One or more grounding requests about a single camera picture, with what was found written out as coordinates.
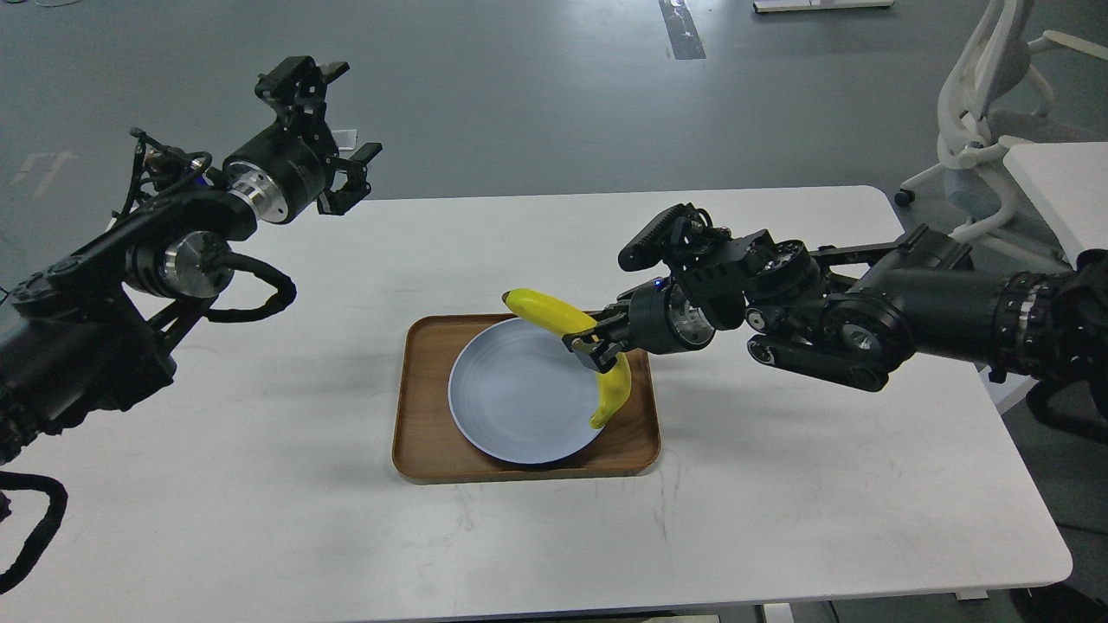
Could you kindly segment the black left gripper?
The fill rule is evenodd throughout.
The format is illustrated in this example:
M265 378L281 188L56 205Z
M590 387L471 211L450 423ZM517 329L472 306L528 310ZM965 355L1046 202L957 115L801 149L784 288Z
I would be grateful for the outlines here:
M257 219L288 224L315 201L320 215L343 216L371 193L369 164L383 145L365 143L342 159L335 139L321 130L327 88L349 70L345 61L320 67L312 57L288 57L258 75L254 95L274 111L276 122L222 162L229 192ZM332 188L338 173L343 186Z

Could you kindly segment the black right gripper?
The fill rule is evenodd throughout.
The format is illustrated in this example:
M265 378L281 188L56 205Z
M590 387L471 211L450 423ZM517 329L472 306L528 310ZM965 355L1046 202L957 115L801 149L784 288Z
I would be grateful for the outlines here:
M645 350L668 355L704 350L712 343L716 328L677 284L642 284L622 292L617 302L599 312L570 312L593 324L565 330L561 340L567 350L577 348L577 360L594 372L609 372L618 355Z

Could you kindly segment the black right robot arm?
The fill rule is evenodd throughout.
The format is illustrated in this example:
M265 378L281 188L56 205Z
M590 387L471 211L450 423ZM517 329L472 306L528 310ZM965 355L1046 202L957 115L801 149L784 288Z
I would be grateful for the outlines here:
M582 364L620 353L702 350L747 324L757 362L876 394L919 353L986 364L992 382L1035 378L1038 422L1105 443L1105 251L1063 273L975 270L970 245L925 226L891 243L808 251L768 229L740 238L685 202L661 210L620 251L620 269L667 266L562 330Z

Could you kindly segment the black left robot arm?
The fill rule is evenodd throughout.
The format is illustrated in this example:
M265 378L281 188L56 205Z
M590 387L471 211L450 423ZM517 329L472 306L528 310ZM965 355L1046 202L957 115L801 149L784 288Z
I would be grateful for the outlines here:
M370 194L383 147L343 157L325 96L348 63L288 57L254 94L269 127L214 166L211 153L163 145L133 129L124 206L106 232L8 292L1 453L8 464L39 435L62 435L96 410L126 411L171 385L171 353L201 320L261 321L293 304L293 279L232 249L258 223L288 224L315 202L345 215Z

